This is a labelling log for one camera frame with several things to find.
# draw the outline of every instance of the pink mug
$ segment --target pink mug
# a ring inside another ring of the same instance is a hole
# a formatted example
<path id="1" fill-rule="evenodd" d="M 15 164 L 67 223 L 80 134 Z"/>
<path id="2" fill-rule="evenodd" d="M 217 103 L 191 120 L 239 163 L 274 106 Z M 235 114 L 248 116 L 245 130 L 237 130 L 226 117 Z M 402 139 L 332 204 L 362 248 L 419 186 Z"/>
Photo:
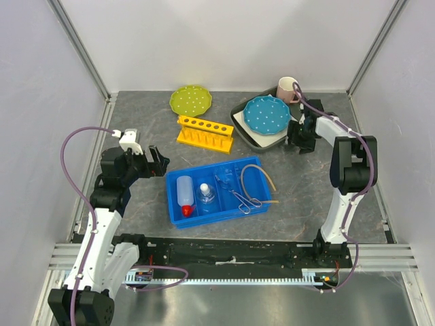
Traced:
<path id="1" fill-rule="evenodd" d="M 286 104 L 299 102 L 299 98 L 294 99 L 296 96 L 293 91 L 294 82 L 297 83 L 293 77 L 282 77 L 278 82 L 277 98 L 280 98 Z"/>

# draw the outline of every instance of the blue plastic container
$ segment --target blue plastic container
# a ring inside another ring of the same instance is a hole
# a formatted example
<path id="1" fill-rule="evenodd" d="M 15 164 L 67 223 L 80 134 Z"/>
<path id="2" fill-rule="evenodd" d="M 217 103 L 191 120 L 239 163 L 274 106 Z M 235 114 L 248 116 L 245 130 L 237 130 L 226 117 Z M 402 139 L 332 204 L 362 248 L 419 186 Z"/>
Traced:
<path id="1" fill-rule="evenodd" d="M 258 157 L 252 156 L 250 158 L 186 168 L 167 173 L 166 186 L 171 222 L 177 228 L 183 229 L 267 212 L 270 204 L 263 204 L 261 207 L 251 206 L 250 214 L 243 213 L 239 210 L 240 201 L 228 190 L 222 189 L 215 180 L 216 173 L 220 178 L 222 178 L 222 173 L 225 173 L 227 177 L 226 181 L 230 182 L 231 188 L 245 196 L 241 189 L 240 174 L 242 168 L 248 164 L 261 166 Z M 182 215 L 181 207 L 177 203 L 177 178 L 182 175 L 189 175 L 193 180 L 194 204 L 196 208 L 189 217 Z M 260 201 L 271 200 L 271 193 L 269 192 L 266 177 L 257 168 L 247 168 L 243 174 L 243 181 L 248 194 L 252 198 L 257 198 Z M 215 188 L 217 198 L 215 198 L 213 203 L 203 204 L 197 200 L 196 190 L 201 183 L 207 183 Z"/>

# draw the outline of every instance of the test tube rack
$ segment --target test tube rack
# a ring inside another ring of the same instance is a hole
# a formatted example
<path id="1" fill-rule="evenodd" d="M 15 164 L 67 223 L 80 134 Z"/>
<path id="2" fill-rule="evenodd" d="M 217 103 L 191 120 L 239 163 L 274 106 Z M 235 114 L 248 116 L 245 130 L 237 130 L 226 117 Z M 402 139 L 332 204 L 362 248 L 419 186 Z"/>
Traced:
<path id="1" fill-rule="evenodd" d="M 234 130 L 233 126 L 185 115 L 178 117 L 178 124 L 181 125 L 181 131 L 177 137 L 178 143 L 202 147 L 225 154 L 231 153 L 234 141 L 231 137 Z"/>

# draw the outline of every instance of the green plate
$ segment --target green plate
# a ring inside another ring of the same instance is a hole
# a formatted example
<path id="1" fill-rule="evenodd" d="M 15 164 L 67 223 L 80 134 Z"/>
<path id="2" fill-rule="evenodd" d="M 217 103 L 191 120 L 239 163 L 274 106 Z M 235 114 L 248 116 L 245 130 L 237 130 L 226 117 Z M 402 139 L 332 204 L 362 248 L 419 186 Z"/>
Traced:
<path id="1" fill-rule="evenodd" d="M 211 94 L 202 86 L 188 85 L 172 93 L 169 104 L 178 115 L 197 117 L 210 108 Z"/>

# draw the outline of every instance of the wall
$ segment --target wall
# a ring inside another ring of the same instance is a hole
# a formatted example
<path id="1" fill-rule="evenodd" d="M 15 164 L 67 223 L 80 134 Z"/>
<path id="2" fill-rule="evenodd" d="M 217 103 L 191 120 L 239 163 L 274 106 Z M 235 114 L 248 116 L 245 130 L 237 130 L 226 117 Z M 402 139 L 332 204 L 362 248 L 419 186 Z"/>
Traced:
<path id="1" fill-rule="evenodd" d="M 77 198 L 59 149 L 70 131 L 99 123 L 104 100 L 46 1 L 3 2 L 0 31 L 0 319 L 30 325 Z M 67 148 L 77 181 L 93 138 L 78 136 Z"/>
<path id="2" fill-rule="evenodd" d="M 398 238 L 411 244 L 435 309 L 435 22 L 409 1 L 354 96 L 379 142 L 379 183 Z"/>
<path id="3" fill-rule="evenodd" d="M 345 90 L 394 0 L 63 0 L 107 87 Z"/>

